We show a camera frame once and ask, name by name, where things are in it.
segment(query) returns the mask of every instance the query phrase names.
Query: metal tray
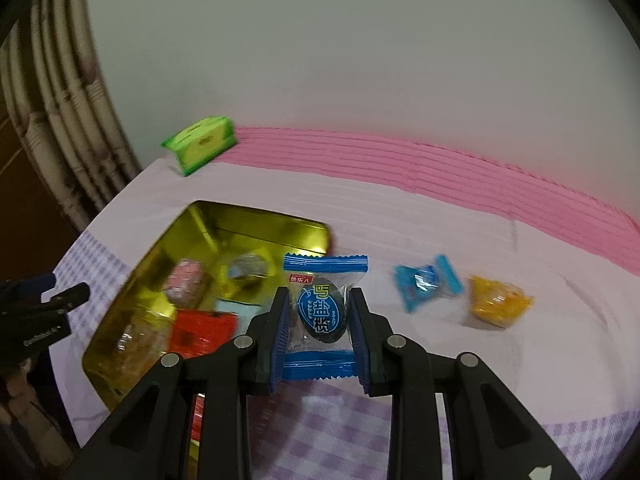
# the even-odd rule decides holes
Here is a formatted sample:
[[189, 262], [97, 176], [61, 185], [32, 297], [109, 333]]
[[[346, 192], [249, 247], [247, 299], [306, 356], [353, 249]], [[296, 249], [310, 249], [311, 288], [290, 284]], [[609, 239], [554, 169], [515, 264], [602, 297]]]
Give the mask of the metal tray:
[[211, 298], [221, 293], [216, 280], [220, 265], [247, 251], [259, 252], [268, 260], [268, 277], [233, 300], [261, 304], [285, 285], [284, 254], [327, 254], [330, 238], [327, 225], [313, 220], [215, 202], [188, 205], [133, 270], [84, 352], [82, 368], [105, 405], [113, 410], [131, 386], [130, 381], [123, 384], [115, 362], [122, 356], [116, 347], [132, 316], [152, 318], [159, 330], [170, 330], [175, 307], [162, 293], [162, 284], [180, 259], [202, 262], [213, 277], [201, 302], [211, 306]]

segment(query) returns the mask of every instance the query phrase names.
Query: brown background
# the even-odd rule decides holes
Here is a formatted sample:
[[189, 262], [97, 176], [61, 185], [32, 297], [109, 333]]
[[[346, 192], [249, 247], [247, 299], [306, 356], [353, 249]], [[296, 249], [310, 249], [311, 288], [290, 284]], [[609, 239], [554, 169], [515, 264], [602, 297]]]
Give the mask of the brown background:
[[0, 282], [53, 270], [77, 237], [31, 167], [0, 92]]

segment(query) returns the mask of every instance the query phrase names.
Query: pink fabric strip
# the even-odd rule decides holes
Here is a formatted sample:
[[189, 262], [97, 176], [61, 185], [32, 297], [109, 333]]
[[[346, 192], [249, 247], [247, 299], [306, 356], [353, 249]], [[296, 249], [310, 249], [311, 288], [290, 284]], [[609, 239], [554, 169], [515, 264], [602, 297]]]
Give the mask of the pink fabric strip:
[[238, 128], [218, 160], [372, 182], [515, 219], [640, 276], [640, 230], [605, 203], [519, 168], [405, 139]]

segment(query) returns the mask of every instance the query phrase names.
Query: black oval candy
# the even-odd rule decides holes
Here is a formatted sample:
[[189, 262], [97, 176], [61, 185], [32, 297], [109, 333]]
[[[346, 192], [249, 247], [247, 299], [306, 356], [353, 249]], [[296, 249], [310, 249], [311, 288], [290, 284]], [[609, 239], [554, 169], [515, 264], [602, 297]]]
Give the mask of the black oval candy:
[[314, 278], [298, 296], [298, 315], [309, 335], [335, 343], [347, 329], [347, 311], [340, 290], [325, 278]]

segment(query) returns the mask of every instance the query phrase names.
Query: blue oval label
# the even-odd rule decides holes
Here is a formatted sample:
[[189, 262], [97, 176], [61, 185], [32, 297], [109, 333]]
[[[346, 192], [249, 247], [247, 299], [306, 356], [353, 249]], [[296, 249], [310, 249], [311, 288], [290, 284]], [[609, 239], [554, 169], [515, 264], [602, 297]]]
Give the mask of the blue oval label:
[[330, 295], [329, 283], [308, 285], [298, 296], [298, 314], [317, 334], [329, 334], [340, 324], [340, 310]]

